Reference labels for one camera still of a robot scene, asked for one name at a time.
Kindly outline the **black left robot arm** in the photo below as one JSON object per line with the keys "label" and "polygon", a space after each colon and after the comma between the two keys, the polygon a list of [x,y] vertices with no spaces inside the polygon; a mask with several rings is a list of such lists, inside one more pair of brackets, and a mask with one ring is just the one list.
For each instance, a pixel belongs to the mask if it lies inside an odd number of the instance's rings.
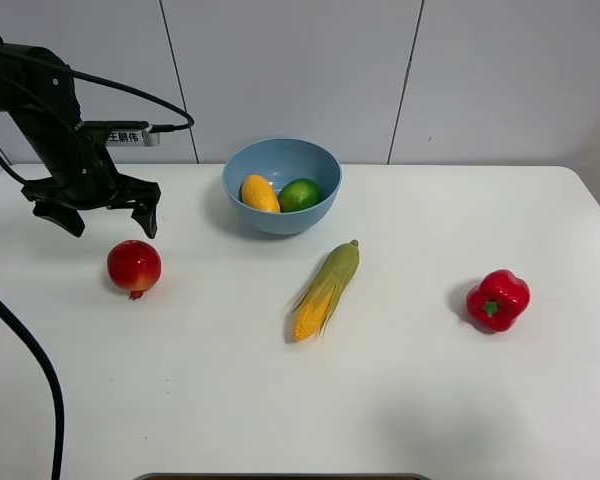
{"label": "black left robot arm", "polygon": [[7,113],[49,175],[25,180],[22,194],[33,213],[79,237],[81,212],[128,209],[149,238],[157,233],[157,183],[120,173],[108,141],[134,146],[145,121],[83,121],[66,64],[42,47],[8,44],[0,38],[0,112]]}

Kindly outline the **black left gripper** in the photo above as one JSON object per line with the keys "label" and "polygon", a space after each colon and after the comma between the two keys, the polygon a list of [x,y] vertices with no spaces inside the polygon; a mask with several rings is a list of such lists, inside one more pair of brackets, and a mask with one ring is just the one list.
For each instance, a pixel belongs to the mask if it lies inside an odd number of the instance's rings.
{"label": "black left gripper", "polygon": [[107,147],[96,143],[84,123],[69,129],[49,125],[24,129],[26,140],[50,174],[22,188],[25,198],[36,201],[33,214],[80,237],[85,224],[76,210],[129,208],[131,218],[154,239],[158,184],[118,172]]}

